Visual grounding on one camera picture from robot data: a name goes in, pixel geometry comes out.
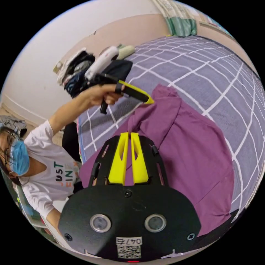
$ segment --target purple shirt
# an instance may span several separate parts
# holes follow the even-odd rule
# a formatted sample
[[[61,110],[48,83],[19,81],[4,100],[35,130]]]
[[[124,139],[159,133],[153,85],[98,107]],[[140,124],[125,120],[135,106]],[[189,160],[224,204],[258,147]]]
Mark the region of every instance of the purple shirt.
[[[186,104],[174,88],[158,85],[152,98],[154,104],[137,108],[114,135],[137,132],[153,140],[164,161],[169,186],[195,207],[202,225],[198,236],[207,234],[230,217],[234,170],[223,133]],[[98,152],[80,169],[84,187]],[[131,161],[129,141],[125,181],[129,186],[133,185]]]

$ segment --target blue face mask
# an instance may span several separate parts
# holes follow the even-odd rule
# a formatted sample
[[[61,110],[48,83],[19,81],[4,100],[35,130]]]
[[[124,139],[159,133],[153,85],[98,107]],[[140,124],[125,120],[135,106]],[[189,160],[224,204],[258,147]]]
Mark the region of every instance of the blue face mask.
[[[19,176],[26,174],[30,167],[30,158],[23,141],[15,139],[10,148],[11,163],[10,169]]]

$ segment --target white t-shirt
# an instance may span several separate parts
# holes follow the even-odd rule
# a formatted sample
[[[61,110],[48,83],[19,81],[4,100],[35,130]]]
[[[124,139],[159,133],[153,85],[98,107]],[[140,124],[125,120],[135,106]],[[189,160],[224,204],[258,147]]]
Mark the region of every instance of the white t-shirt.
[[[63,147],[54,144],[52,138],[49,121],[29,133],[24,141],[28,154],[47,169],[30,178],[20,177],[29,204],[44,218],[54,209],[53,201],[65,200],[73,194],[81,167],[81,163],[73,160]]]

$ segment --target bed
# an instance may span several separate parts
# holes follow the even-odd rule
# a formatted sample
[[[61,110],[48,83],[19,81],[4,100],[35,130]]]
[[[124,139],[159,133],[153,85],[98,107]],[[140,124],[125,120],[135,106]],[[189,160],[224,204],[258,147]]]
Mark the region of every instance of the bed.
[[[222,129],[232,154],[235,184],[231,211],[248,204],[265,160],[265,93],[257,74],[224,46],[199,36],[163,37],[136,47],[126,82],[149,94],[172,86],[190,106]],[[78,119],[85,163],[139,105],[122,98],[108,108],[89,109]]]

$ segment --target curtain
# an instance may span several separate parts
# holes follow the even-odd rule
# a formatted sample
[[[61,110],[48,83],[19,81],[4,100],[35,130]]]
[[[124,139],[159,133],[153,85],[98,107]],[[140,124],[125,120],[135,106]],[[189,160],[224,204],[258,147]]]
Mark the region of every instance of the curtain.
[[[187,37],[197,34],[195,17],[187,7],[174,0],[152,0],[165,18],[172,36]]]

